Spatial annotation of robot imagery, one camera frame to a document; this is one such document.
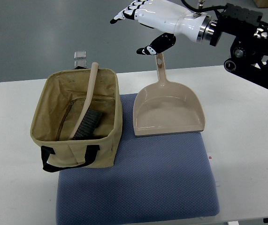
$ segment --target white robotic hand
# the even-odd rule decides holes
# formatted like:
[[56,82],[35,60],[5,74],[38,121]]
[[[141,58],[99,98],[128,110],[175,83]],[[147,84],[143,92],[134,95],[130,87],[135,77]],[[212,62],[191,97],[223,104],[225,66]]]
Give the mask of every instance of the white robotic hand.
[[193,42],[201,42],[211,21],[211,17],[206,13],[195,17],[194,12],[167,0],[135,0],[119,12],[110,23],[126,18],[164,32],[150,45],[137,50],[138,54],[147,55],[167,50],[175,44],[175,36],[179,34],[186,35]]

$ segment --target dustpan handle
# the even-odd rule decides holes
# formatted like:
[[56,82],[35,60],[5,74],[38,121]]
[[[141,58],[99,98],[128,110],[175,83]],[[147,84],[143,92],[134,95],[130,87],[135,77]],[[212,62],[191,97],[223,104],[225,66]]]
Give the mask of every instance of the dustpan handle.
[[156,64],[157,64],[158,83],[164,85],[168,82],[168,80],[166,77],[163,53],[156,55]]

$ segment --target white table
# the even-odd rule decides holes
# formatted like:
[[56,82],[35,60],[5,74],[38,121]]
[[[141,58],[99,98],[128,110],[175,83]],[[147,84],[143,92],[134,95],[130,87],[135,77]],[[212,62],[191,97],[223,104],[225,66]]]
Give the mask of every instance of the white table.
[[[223,66],[167,70],[199,97],[202,132],[214,156],[220,186],[215,217],[156,225],[224,222],[268,217],[268,90],[227,73]],[[157,81],[156,71],[118,74],[121,94]],[[29,135],[45,80],[0,83],[0,224],[55,224],[59,173],[42,170]]]

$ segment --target bag strap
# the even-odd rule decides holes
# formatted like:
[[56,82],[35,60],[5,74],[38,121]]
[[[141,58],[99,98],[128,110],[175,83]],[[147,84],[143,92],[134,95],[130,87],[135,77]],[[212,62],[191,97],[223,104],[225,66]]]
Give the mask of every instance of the bag strap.
[[100,150],[99,145],[87,145],[84,164],[72,166],[72,167],[57,167],[57,166],[50,165],[47,163],[50,154],[55,155],[54,149],[51,147],[47,147],[47,146],[41,146],[41,158],[43,162],[43,170],[53,173],[53,172],[57,172],[60,170],[88,166],[95,161],[97,152],[99,150]]

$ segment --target black bristles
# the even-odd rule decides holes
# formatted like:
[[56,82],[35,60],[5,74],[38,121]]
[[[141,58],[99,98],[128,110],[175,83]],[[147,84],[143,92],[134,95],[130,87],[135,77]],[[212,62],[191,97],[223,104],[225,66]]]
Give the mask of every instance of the black bristles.
[[101,116],[102,116],[101,112],[88,109],[72,139],[73,140],[89,139],[89,137],[93,135],[93,132],[97,127]]

